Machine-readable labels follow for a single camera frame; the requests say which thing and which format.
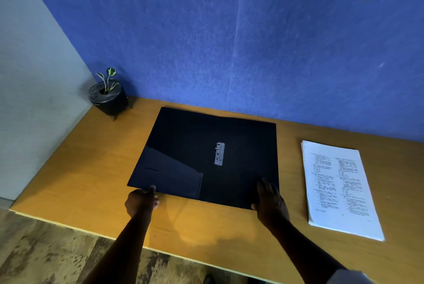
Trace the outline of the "person's right forearm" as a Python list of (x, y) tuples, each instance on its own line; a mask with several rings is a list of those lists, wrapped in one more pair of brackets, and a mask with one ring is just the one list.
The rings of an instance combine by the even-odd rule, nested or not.
[(286, 218), (262, 220), (262, 224), (277, 239), (305, 284), (327, 284), (336, 271), (347, 270)]

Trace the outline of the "person's right hand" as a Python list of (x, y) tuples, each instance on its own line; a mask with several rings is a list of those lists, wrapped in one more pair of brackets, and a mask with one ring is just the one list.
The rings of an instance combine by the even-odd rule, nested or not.
[(257, 182), (259, 211), (257, 217), (269, 231), (278, 229), (283, 222), (290, 222), (288, 208), (279, 190), (267, 179)]

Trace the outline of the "white sleeve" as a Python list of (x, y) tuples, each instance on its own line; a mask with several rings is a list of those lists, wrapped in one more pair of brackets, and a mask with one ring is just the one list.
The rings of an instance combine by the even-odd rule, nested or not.
[(326, 284), (374, 284), (371, 279), (361, 271), (337, 270)]

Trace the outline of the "black file folder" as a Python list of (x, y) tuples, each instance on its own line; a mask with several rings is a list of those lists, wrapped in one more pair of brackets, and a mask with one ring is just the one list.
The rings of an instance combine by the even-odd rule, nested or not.
[(127, 186), (251, 209), (262, 178), (279, 189), (275, 123), (162, 107)]

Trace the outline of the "stack of white printed papers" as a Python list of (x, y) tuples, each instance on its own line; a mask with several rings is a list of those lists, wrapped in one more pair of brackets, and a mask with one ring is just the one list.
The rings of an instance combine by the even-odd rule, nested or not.
[(309, 225), (384, 242), (358, 150), (301, 142)]

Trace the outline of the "black potted green plant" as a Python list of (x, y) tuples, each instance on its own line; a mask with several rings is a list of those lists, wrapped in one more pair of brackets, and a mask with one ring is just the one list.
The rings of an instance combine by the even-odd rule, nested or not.
[(134, 102), (125, 92), (124, 86), (116, 78), (116, 69), (109, 67), (106, 73), (96, 75), (100, 82), (94, 84), (88, 91), (88, 100), (113, 121), (127, 108), (133, 108)]

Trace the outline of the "person's left hand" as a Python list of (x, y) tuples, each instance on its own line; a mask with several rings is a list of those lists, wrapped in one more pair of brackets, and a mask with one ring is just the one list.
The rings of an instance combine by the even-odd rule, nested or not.
[(151, 215), (159, 206), (159, 198), (156, 195), (147, 194), (147, 189), (136, 189), (129, 193), (125, 202), (125, 208), (131, 218), (140, 217), (143, 220), (151, 220)]

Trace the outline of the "silver metal folder clip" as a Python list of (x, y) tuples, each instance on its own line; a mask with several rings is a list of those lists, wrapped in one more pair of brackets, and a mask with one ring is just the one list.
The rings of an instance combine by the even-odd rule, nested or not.
[(225, 150), (225, 143), (217, 142), (215, 147), (215, 158), (214, 158), (215, 165), (222, 166), (224, 150)]

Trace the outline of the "person's left forearm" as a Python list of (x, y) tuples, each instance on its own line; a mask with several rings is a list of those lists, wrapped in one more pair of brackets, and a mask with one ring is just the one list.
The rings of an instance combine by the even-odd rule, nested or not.
[(83, 284), (135, 284), (150, 214), (137, 214), (99, 260)]

